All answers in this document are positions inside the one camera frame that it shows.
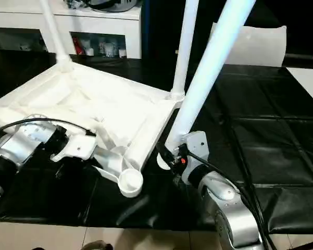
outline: black plastic sheet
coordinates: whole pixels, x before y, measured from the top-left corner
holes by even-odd
[[[174,67],[166,62],[74,59],[171,89]],[[53,56],[46,54],[0,52],[0,97],[53,63]],[[166,139],[174,117],[161,140]],[[286,69],[224,66],[192,130],[206,132],[209,161],[239,184],[244,182],[242,173],[250,173],[269,232],[313,233],[313,99]],[[144,167],[142,193],[125,198],[88,162],[51,162],[39,151],[5,193],[0,220],[213,230],[213,222],[196,212],[192,192],[157,166],[156,155],[153,151]],[[55,176],[63,165],[73,171],[58,179]]]

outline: white shelf unit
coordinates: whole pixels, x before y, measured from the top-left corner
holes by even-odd
[[[70,32],[124,35],[128,58],[141,58],[141,3],[126,12],[69,9],[62,0],[49,0],[69,54],[76,54]],[[49,52],[55,48],[39,1],[0,0],[0,28],[39,30]]]

